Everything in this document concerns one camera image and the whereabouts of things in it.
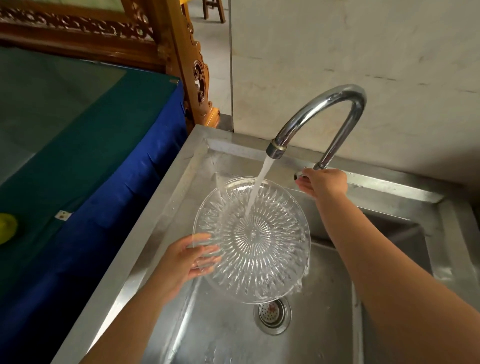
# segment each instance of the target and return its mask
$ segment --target sink drain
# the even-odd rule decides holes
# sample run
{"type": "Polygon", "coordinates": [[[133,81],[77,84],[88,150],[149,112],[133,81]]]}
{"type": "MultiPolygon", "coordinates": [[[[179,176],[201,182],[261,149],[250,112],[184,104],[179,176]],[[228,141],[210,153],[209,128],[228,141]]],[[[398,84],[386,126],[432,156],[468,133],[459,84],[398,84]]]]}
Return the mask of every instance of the sink drain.
{"type": "Polygon", "coordinates": [[[253,317],[258,328],[265,334],[279,335],[292,319],[292,309],[286,298],[263,303],[253,308],[253,317]]]}

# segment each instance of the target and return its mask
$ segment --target water stream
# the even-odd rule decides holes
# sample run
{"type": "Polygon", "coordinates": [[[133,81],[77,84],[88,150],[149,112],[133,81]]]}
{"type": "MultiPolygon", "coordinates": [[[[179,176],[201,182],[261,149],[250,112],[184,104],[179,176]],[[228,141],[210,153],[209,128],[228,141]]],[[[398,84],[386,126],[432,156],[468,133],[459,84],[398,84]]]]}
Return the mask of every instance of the water stream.
{"type": "Polygon", "coordinates": [[[258,195],[258,191],[260,190],[260,186],[265,176],[267,175],[268,171],[272,167],[273,162],[275,162],[275,159],[270,158],[269,156],[265,158],[265,162],[262,167],[262,170],[260,171],[260,174],[258,175],[257,180],[255,181],[255,185],[252,188],[252,192],[250,192],[250,199],[248,200],[247,209],[245,210],[246,218],[250,215],[250,210],[252,209],[252,206],[255,203],[255,200],[258,195]]]}

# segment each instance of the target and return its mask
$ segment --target person's left arm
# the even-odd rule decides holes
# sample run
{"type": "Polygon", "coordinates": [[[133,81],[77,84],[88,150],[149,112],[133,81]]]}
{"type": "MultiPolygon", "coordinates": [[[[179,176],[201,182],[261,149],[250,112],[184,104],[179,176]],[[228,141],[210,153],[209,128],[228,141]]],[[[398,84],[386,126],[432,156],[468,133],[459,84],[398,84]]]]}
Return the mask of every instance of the person's left arm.
{"type": "Polygon", "coordinates": [[[196,234],[170,245],[147,283],[120,311],[80,364],[139,363],[163,306],[177,296],[185,282],[214,270],[213,266],[204,269],[201,266],[219,262],[220,257],[202,258],[218,250],[215,245],[187,248],[193,240],[209,238],[209,234],[196,234]]]}

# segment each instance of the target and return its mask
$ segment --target sink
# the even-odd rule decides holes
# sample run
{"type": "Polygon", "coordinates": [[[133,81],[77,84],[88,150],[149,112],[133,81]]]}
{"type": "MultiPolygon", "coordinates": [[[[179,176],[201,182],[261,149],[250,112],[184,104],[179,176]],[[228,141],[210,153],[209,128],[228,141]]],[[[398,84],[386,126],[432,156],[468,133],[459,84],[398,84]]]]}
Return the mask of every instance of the sink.
{"type": "MultiPolygon", "coordinates": [[[[168,244],[192,233],[198,208],[217,180],[257,176],[268,143],[195,127],[59,353],[73,358],[72,351],[80,356],[91,347],[148,279],[168,244]]],[[[298,201],[312,238],[309,274],[302,289],[282,303],[285,312],[291,310],[285,331],[266,333],[259,306],[237,303],[196,279],[164,308],[143,363],[392,362],[314,201],[294,183],[295,172],[320,158],[321,153],[289,147],[266,177],[298,201]]],[[[340,157],[330,166],[347,173],[348,197],[387,238],[480,309],[480,231],[459,186],[340,157]]]]}

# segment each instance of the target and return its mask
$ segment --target faucet spout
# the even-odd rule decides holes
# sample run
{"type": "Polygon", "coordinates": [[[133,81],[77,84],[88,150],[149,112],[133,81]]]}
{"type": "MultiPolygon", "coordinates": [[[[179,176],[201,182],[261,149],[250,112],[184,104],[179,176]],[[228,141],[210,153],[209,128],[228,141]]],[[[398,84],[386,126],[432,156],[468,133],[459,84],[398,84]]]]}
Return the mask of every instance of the faucet spout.
{"type": "Polygon", "coordinates": [[[360,86],[337,86],[314,98],[303,108],[301,108],[285,124],[282,130],[280,130],[276,138],[273,139],[269,144],[267,148],[267,155],[273,159],[280,159],[287,149],[287,145],[289,144],[290,140],[292,140],[293,136],[308,122],[308,120],[313,118],[320,111],[342,101],[352,102],[350,113],[322,157],[322,160],[320,160],[313,167],[315,170],[325,169],[355,125],[357,125],[357,122],[360,120],[360,117],[363,114],[363,110],[367,104],[367,95],[365,90],[360,86]]]}

